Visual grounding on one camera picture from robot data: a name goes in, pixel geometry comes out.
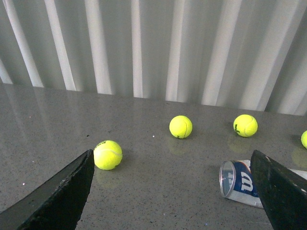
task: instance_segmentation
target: table surface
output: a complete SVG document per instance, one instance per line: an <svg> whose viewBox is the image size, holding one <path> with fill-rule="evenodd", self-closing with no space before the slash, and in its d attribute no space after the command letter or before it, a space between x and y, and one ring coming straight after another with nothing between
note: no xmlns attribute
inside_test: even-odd
<svg viewBox="0 0 307 230"><path fill-rule="evenodd" d="M116 169L95 168L78 230L269 230L263 209L222 198L221 163L260 150L307 171L305 116L7 84L0 104L0 212L102 140L122 147ZM259 124L250 138L232 127L246 113ZM186 139L169 132L177 115L193 122Z"/></svg>

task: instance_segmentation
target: wilson logo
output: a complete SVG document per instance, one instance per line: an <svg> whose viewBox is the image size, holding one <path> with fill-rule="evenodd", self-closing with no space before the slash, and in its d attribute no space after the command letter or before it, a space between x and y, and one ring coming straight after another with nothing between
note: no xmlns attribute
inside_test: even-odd
<svg viewBox="0 0 307 230"><path fill-rule="evenodd" d="M242 186L241 190L248 190L248 191L253 191L253 182L251 180L251 177L247 175L245 172L241 172L241 177L242 177Z"/></svg>

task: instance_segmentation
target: curtain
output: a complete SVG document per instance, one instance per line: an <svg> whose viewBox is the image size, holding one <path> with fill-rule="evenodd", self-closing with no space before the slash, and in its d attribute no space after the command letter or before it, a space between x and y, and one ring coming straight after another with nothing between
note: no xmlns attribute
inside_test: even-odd
<svg viewBox="0 0 307 230"><path fill-rule="evenodd" d="M2 83L307 115L307 0L2 0Z"/></svg>

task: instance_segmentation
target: yellow tennis ball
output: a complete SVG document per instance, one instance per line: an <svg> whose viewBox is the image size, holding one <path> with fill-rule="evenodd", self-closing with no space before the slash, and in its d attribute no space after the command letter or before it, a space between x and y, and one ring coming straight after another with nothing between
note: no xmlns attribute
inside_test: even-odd
<svg viewBox="0 0 307 230"><path fill-rule="evenodd" d="M258 124L256 119L247 114L238 116L234 121L234 130L242 137L253 136L258 129Z"/></svg>
<svg viewBox="0 0 307 230"><path fill-rule="evenodd" d="M307 149L307 130L302 134L301 142L302 145Z"/></svg>
<svg viewBox="0 0 307 230"><path fill-rule="evenodd" d="M192 122L186 116L175 116L169 123L169 131L176 138L186 138L192 132Z"/></svg>
<svg viewBox="0 0 307 230"><path fill-rule="evenodd" d="M100 142L94 149L95 165L102 170L114 169L123 158L121 147L112 140Z"/></svg>

